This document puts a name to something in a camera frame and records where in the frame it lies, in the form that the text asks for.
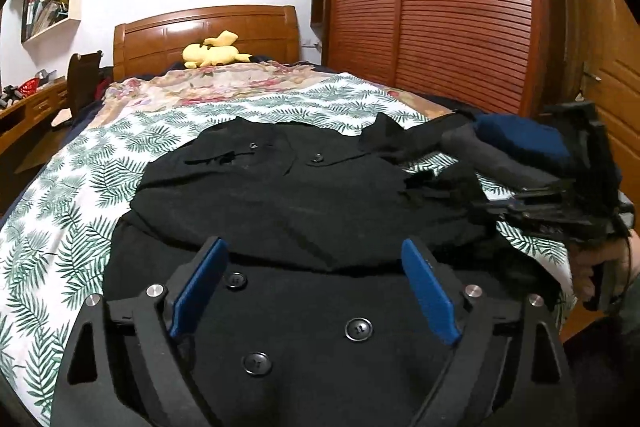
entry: black jacket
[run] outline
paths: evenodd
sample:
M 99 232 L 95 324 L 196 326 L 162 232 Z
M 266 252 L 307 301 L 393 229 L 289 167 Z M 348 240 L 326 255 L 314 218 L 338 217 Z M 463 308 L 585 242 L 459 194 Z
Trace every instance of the black jacket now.
M 402 240 L 417 235 L 444 257 L 502 252 L 540 268 L 495 224 L 474 225 L 450 204 L 454 192 L 482 197 L 472 169 L 457 166 L 433 184 L 396 165 L 465 121 L 452 115 L 404 131 L 380 114 L 360 137 L 239 118 L 207 129 L 146 168 L 113 233 L 104 294 L 138 295 L 165 282 L 207 237 L 223 237 L 228 270 L 246 285 L 216 290 L 188 355 L 223 424 L 407 426 L 449 350 L 402 273 Z M 505 291 L 486 274 L 462 277 Z M 365 342 L 345 335 L 355 317 L 372 324 Z M 245 371 L 243 357 L 255 352 L 268 356 L 269 374 Z

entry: blue gripper pad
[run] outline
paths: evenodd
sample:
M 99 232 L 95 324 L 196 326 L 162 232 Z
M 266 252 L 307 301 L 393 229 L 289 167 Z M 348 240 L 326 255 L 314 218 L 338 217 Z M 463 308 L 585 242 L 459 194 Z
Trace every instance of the blue gripper pad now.
M 456 326 L 454 305 L 438 282 L 431 265 L 411 239 L 405 239 L 402 243 L 401 260 L 430 330 L 447 346 L 456 343 L 462 332 Z
M 176 339 L 194 333 L 213 291 L 224 275 L 229 253 L 226 243 L 218 239 L 208 248 L 184 289 L 174 302 L 174 316 L 169 336 Z

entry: black button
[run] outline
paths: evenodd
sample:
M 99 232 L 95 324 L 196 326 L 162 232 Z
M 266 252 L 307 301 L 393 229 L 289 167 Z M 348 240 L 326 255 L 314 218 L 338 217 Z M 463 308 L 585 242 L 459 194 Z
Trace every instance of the black button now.
M 246 286 L 246 275 L 240 272 L 229 273 L 225 276 L 225 283 L 230 290 L 241 290 Z
M 366 341 L 373 335 L 373 325 L 367 319 L 351 319 L 344 327 L 344 334 L 353 342 Z
M 242 367 L 252 377 L 262 377 L 271 370 L 271 360 L 264 353 L 250 353 L 242 357 Z

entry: bed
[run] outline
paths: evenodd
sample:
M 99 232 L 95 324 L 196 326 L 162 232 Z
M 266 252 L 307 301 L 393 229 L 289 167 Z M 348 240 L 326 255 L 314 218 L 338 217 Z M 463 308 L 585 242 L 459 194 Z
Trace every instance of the bed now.
M 225 29 L 240 36 L 241 53 L 267 55 L 275 62 L 167 71 L 180 61 L 186 45 Z M 116 83 L 97 114 L 85 128 L 74 129 L 74 139 L 17 201 L 0 230 L 0 369 L 43 425 L 49 422 L 70 327 L 84 298 L 100 293 L 111 232 L 149 162 L 236 117 L 300 121 L 356 135 L 378 112 L 405 128 L 449 112 L 350 74 L 295 65 L 298 54 L 291 6 L 184 10 L 115 28 Z M 165 71 L 148 82 L 139 79 Z M 455 161 L 436 152 L 407 170 L 440 171 Z M 510 193 L 479 177 L 489 198 Z M 564 248 L 504 224 L 498 229 L 561 282 L 560 321 L 574 302 Z

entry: metal screw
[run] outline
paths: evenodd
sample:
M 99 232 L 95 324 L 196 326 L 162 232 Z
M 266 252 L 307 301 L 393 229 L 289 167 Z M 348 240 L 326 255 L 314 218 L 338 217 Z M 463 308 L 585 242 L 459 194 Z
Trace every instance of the metal screw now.
M 92 293 L 84 300 L 87 306 L 95 306 L 98 302 L 100 302 L 100 296 L 97 293 Z
M 540 308 L 540 306 L 545 305 L 545 299 L 543 299 L 540 295 L 531 293 L 529 294 L 529 304 L 535 306 L 536 308 Z
M 146 289 L 146 294 L 149 297 L 158 297 L 163 291 L 164 288 L 161 284 L 152 284 L 151 286 L 149 286 L 149 288 Z
M 465 293 L 469 295 L 469 297 L 479 297 L 482 295 L 482 288 L 477 284 L 470 284 L 465 287 Z

